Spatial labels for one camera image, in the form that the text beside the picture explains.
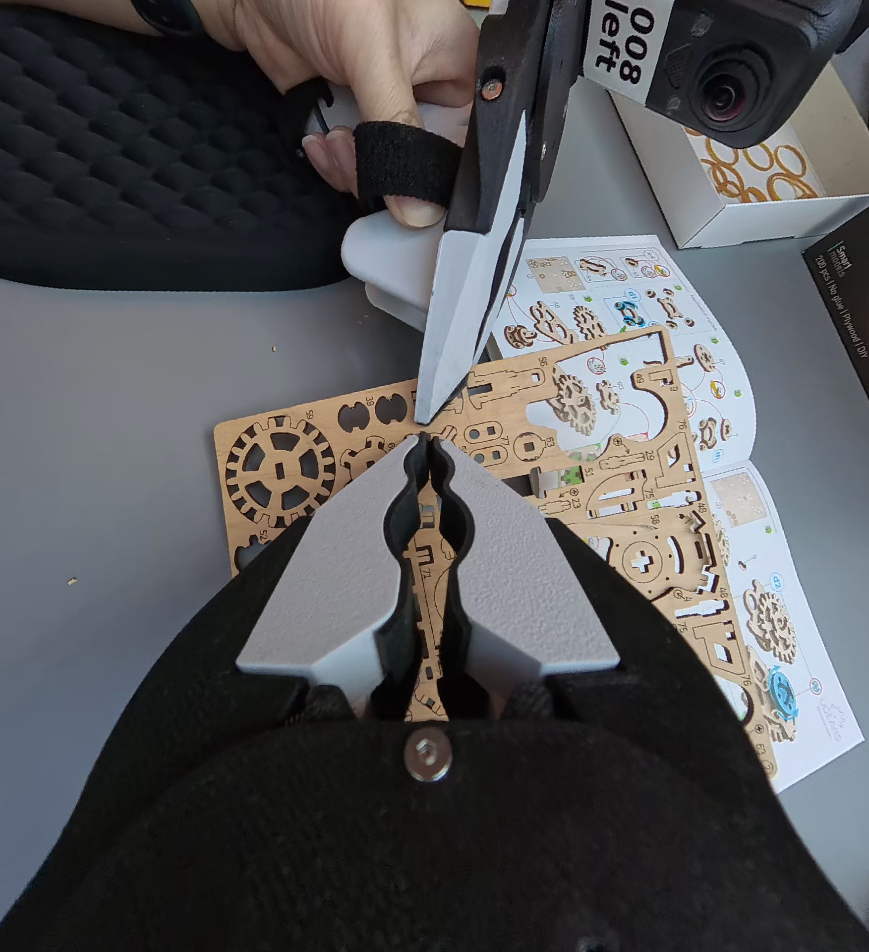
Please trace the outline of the person's left hand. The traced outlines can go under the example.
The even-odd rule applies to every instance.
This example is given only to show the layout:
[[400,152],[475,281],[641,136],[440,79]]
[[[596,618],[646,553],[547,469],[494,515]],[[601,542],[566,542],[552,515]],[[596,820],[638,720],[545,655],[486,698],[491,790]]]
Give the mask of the person's left hand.
[[245,51],[280,92],[314,77],[349,87],[360,116],[421,126],[417,98],[473,99],[474,19],[455,1],[199,1],[203,27]]

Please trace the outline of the pile of tan rubber bands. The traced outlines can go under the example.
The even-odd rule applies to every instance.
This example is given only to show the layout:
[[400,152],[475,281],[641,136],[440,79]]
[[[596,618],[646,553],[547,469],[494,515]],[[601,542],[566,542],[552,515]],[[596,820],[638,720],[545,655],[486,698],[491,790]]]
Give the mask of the pile of tan rubber bands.
[[826,197],[789,123],[748,149],[726,146],[694,129],[687,128],[686,133],[711,184],[726,203]]

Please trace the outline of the wooden puzzle parts sheet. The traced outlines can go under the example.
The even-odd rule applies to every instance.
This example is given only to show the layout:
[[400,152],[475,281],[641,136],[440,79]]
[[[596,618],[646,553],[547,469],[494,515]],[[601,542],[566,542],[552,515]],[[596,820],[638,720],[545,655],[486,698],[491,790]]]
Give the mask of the wooden puzzle parts sheet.
[[214,448],[237,555],[310,516],[405,437],[426,430],[501,479],[554,479],[528,498],[563,522],[676,627],[736,704],[765,775],[767,714],[693,437],[670,333],[645,327],[476,364],[432,418],[406,380],[221,422]]

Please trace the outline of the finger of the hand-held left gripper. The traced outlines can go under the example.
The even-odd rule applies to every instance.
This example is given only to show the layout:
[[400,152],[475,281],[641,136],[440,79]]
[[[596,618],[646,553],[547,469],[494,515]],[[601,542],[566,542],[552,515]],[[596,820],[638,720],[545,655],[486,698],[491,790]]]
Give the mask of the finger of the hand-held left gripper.
[[494,224],[486,234],[445,230],[428,308],[415,398],[415,421],[430,423],[466,378],[483,347],[482,325],[497,312],[495,272],[509,279],[523,237],[518,202],[523,179],[526,122],[521,117]]
[[478,332],[472,363],[477,363],[482,356],[488,337],[498,318],[500,308],[507,296],[512,276],[523,252],[524,229],[528,228],[528,224],[528,217],[518,216],[501,245],[498,261],[488,287],[488,306]]

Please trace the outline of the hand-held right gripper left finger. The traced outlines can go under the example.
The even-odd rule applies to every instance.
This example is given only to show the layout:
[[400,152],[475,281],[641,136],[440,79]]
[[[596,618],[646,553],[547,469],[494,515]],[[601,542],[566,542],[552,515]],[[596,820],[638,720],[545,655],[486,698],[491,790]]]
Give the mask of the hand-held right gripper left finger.
[[250,674],[297,676],[371,696],[404,718],[421,661],[408,544],[420,527],[428,435],[413,435],[310,517],[237,658]]

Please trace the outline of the grey desk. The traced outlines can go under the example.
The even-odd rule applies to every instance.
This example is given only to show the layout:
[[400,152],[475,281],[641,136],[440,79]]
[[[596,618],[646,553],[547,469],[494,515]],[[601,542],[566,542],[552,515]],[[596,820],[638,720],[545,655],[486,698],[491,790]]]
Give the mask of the grey desk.
[[[654,233],[736,346],[752,459],[865,742],[787,789],[869,919],[869,402],[801,256],[680,252],[607,94],[571,91],[531,235]],[[421,337],[360,283],[66,292],[0,281],[0,920],[57,840],[167,643],[230,578],[221,421],[416,376]]]

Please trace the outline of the illustrated instruction booklet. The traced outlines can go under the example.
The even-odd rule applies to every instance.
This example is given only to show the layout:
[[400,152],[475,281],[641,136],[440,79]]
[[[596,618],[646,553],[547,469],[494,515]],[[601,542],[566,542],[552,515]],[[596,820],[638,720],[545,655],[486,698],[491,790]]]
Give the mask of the illustrated instruction booklet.
[[679,362],[708,514],[695,535],[720,565],[698,586],[725,596],[675,614],[697,622],[716,678],[738,717],[763,716],[765,769],[783,791],[863,740],[798,578],[761,474],[750,463],[757,429],[750,379],[726,331],[653,235],[529,240],[488,345],[493,358],[574,339],[665,327]]

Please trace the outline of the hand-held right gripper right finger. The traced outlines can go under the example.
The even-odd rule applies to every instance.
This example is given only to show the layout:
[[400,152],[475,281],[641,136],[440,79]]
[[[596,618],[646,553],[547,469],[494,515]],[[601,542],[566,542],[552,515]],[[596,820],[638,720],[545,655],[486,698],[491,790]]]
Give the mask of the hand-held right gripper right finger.
[[448,716],[484,717],[491,696],[550,675],[615,668],[619,655],[541,511],[440,438],[429,465],[455,553],[439,647]]

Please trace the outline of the black quilted cushion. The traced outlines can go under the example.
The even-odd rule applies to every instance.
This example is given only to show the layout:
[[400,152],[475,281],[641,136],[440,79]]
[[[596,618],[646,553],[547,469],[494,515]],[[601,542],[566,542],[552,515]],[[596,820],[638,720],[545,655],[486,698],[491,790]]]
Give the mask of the black quilted cushion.
[[355,199],[301,149],[329,88],[245,54],[0,6],[0,278],[280,292],[346,277]]

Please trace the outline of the white cardboard box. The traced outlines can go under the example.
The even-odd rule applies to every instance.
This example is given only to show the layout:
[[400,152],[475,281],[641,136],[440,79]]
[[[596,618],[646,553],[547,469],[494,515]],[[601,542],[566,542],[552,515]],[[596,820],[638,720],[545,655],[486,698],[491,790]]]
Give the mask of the white cardboard box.
[[680,248],[820,235],[869,206],[869,129],[832,65],[786,122],[826,197],[726,203],[693,151],[687,127],[612,98]]

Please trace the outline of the black wristband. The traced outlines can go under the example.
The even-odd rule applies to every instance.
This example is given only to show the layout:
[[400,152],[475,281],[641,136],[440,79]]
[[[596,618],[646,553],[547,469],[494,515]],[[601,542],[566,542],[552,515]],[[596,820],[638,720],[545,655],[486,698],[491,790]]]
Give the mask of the black wristband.
[[137,15],[153,30],[176,39],[206,35],[200,15],[190,0],[132,0]]

